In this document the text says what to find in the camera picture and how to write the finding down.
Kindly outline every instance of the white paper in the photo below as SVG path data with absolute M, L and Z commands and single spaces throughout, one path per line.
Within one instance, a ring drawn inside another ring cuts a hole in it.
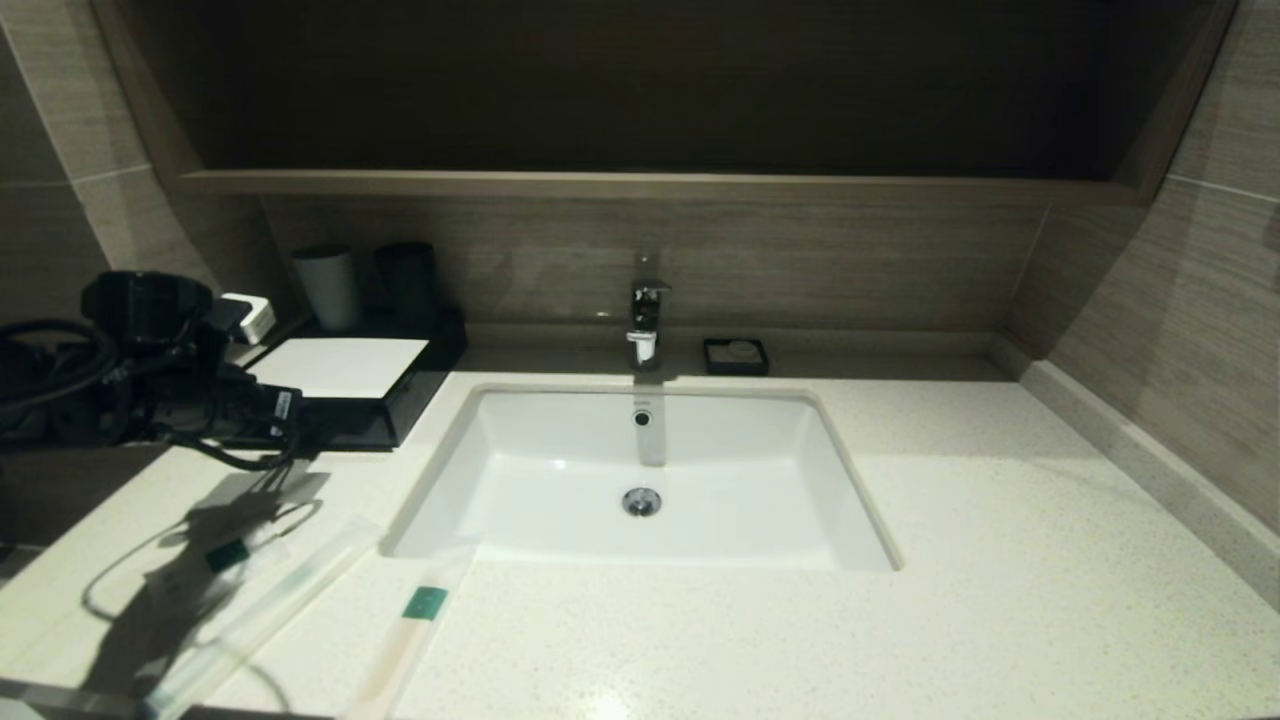
M 425 340 L 292 338 L 248 369 L 257 382 L 305 397 L 380 398 L 426 347 Z

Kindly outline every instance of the undermount sink basin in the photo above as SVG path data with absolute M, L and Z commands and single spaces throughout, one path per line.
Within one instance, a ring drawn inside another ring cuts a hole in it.
M 891 571 L 886 536 L 803 397 L 483 391 L 387 551 Z

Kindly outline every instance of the green label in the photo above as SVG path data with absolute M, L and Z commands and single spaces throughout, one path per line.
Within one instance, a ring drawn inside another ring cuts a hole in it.
M 408 605 L 404 606 L 402 618 L 408 618 L 410 620 L 435 620 L 435 615 L 440 611 L 440 606 L 444 605 L 444 598 L 448 594 L 449 591 L 440 588 L 417 588 L 413 591 L 413 597 L 410 598 Z
M 244 542 L 239 539 L 234 539 L 227 544 L 220 544 L 205 553 L 205 562 L 209 564 L 209 569 L 214 573 L 221 573 L 223 570 L 246 560 L 248 560 L 248 548 L 244 547 Z

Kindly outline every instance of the beige wall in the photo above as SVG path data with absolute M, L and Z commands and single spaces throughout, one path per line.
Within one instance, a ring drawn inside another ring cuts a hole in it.
M 169 197 L 88 0 L 0 0 L 0 323 L 79 316 L 106 269 L 163 270 L 297 304 L 256 197 Z M 47 544 L 157 454 L 0 459 L 0 542 Z
M 1280 0 L 1244 0 L 1149 211 L 1055 209 L 1011 329 L 1280 530 Z

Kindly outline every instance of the backsplash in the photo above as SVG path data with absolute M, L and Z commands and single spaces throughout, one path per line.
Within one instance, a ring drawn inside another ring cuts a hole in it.
M 1010 327 L 1280 530 L 1280 3 L 1242 3 L 1149 210 L 1055 209 Z
M 657 250 L 673 324 L 897 331 L 1001 325 L 1043 208 L 703 201 L 268 197 L 284 252 L 435 246 L 479 323 L 621 322 Z

